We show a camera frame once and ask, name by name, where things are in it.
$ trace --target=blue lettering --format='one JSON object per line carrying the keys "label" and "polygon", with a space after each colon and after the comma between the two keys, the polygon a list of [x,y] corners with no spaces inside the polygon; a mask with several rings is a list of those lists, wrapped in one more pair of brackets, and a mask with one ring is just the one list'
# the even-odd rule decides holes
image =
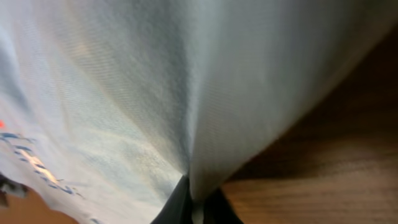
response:
{"label": "blue lettering", "polygon": [[16,139],[19,139],[18,135],[16,135],[16,134],[1,133],[1,135],[2,135],[4,138],[16,138]]}
{"label": "blue lettering", "polygon": [[35,166],[37,166],[38,168],[46,169],[44,166],[42,166],[40,164],[35,164]]}
{"label": "blue lettering", "polygon": [[14,146],[5,138],[0,138],[0,141],[4,141],[14,152],[16,152],[14,150]]}
{"label": "blue lettering", "polygon": [[25,151],[27,151],[27,152],[32,152],[32,150],[31,149],[29,149],[28,147],[25,147],[25,146],[15,146],[17,149],[22,149],[22,150],[25,150]]}
{"label": "blue lettering", "polygon": [[52,183],[50,180],[48,180],[48,178],[46,178],[46,177],[41,177],[44,181],[46,181],[46,183],[50,186],[50,187],[52,187],[52,188],[54,188],[54,189],[57,189],[57,186],[56,185],[51,185],[50,183]]}
{"label": "blue lettering", "polygon": [[100,221],[96,220],[95,218],[90,219],[90,221],[92,221],[95,224],[101,224]]}
{"label": "blue lettering", "polygon": [[73,195],[73,191],[68,187],[65,186],[66,190],[63,189],[62,187],[58,186],[59,189],[63,190],[64,192],[68,193],[68,194],[72,194]]}

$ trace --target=wood grain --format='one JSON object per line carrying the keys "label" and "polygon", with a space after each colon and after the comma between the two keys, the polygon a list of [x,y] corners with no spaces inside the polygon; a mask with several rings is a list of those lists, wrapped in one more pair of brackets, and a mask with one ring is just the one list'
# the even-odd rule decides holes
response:
{"label": "wood grain", "polygon": [[48,208],[43,199],[32,189],[26,198],[6,195],[8,208],[0,209],[0,223],[3,224],[77,224],[63,214]]}
{"label": "wood grain", "polygon": [[398,29],[222,189],[244,223],[398,223]]}

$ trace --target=white cloth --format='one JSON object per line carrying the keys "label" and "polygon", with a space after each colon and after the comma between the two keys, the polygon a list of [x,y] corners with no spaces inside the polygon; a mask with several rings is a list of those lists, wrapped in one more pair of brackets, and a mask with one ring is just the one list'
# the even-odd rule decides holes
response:
{"label": "white cloth", "polygon": [[204,199],[328,93],[397,1],[1,0],[0,172],[80,223]]}

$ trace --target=white fabric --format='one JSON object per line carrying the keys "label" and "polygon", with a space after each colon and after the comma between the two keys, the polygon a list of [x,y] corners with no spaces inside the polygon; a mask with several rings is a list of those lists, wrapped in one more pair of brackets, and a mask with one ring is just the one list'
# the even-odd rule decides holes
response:
{"label": "white fabric", "polygon": [[333,88],[397,1],[1,0],[0,172],[80,223],[204,199]]}

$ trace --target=dark object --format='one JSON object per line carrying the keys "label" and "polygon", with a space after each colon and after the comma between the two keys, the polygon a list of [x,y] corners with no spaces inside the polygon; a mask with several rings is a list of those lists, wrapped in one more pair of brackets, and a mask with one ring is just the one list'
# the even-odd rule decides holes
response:
{"label": "dark object", "polygon": [[[203,209],[204,224],[242,224],[221,190],[208,197]],[[192,198],[189,190],[189,178],[181,177],[170,198],[152,224],[192,224]]]}
{"label": "dark object", "polygon": [[8,202],[6,198],[6,194],[0,191],[0,209],[8,208]]}

